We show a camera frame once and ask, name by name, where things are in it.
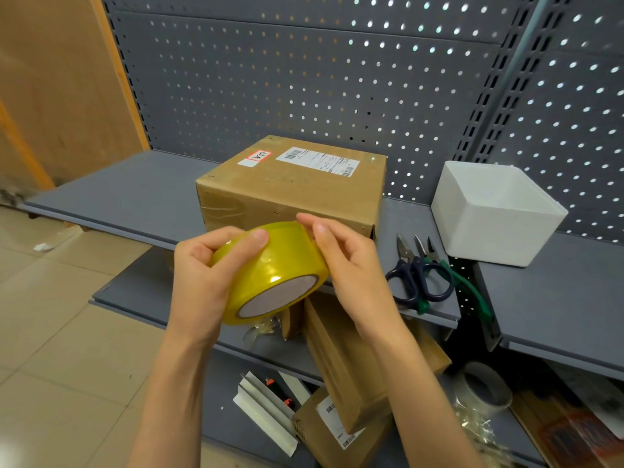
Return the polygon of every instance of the yellow packing tape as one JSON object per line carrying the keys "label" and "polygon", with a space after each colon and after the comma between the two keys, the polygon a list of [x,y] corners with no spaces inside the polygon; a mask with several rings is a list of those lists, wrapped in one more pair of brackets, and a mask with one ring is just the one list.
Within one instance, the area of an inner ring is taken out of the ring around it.
{"label": "yellow packing tape", "polygon": [[[280,221],[260,228],[269,232],[269,243],[232,281],[225,324],[253,323],[285,310],[315,291],[330,275],[321,251],[300,223]],[[219,248],[210,265],[219,262],[243,236]]]}

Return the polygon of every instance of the white plastic bin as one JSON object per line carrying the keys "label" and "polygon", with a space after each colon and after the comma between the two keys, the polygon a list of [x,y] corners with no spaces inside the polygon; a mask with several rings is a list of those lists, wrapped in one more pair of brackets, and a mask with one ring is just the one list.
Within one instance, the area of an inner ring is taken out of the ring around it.
{"label": "white plastic bin", "polygon": [[568,211],[514,166],[447,161],[431,204],[445,251],[527,266]]}

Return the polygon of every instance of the scissors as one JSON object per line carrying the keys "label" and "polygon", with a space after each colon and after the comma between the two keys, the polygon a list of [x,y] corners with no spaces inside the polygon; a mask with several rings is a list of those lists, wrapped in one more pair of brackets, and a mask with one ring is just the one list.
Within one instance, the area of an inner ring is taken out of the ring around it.
{"label": "scissors", "polygon": [[[418,252],[421,254],[421,256],[424,254],[423,260],[425,261],[425,263],[437,263],[440,266],[444,267],[447,273],[446,274],[439,273],[442,276],[442,279],[444,279],[445,281],[448,281],[449,283],[452,282],[452,285],[456,289],[460,291],[464,291],[465,293],[469,294],[474,301],[475,308],[477,309],[477,316],[479,317],[479,319],[485,322],[491,322],[493,319],[492,319],[492,312],[490,310],[490,307],[488,306],[486,300],[483,298],[481,293],[477,290],[477,288],[473,286],[472,283],[468,279],[466,279],[464,276],[454,271],[445,260],[440,259],[440,256],[438,255],[436,249],[433,246],[433,243],[431,243],[430,237],[427,237],[427,249],[426,250],[422,247],[423,244],[418,239],[418,237],[414,236],[414,238],[416,238],[416,245],[418,247]],[[453,280],[449,281],[447,279],[448,276],[452,276]]]}
{"label": "scissors", "polygon": [[[411,308],[416,307],[418,314],[423,314],[429,310],[429,302],[441,302],[448,299],[453,293],[455,286],[453,274],[449,271],[450,268],[439,264],[431,257],[428,258],[420,239],[416,235],[414,235],[414,239],[416,240],[419,256],[414,254],[414,251],[412,251],[402,235],[396,236],[399,261],[394,269],[386,274],[386,280],[399,278],[405,286],[408,298],[394,297],[394,301]],[[426,277],[431,271],[437,272],[448,282],[448,289],[441,294],[433,294],[429,291]]]}

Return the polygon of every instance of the forearm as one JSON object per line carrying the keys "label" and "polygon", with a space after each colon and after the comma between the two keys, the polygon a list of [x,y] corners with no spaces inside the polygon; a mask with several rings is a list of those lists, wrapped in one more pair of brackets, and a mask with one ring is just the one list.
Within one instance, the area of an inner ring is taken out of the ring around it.
{"label": "forearm", "polygon": [[401,318],[370,339],[410,466],[483,467]]}
{"label": "forearm", "polygon": [[128,468],[199,467],[207,351],[167,330]]}

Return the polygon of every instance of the hand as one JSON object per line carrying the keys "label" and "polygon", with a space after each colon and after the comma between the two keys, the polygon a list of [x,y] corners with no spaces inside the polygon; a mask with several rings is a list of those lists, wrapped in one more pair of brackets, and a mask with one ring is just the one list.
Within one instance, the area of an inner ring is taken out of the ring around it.
{"label": "hand", "polygon": [[336,220],[308,213],[298,213],[297,220],[312,229],[336,296],[362,338],[370,340],[388,325],[402,324],[372,240]]}
{"label": "hand", "polygon": [[208,267],[212,253],[242,233],[239,228],[224,227],[178,243],[167,325],[170,334],[188,343],[214,345],[234,275],[269,241],[268,232],[257,229],[234,245],[217,264]]}

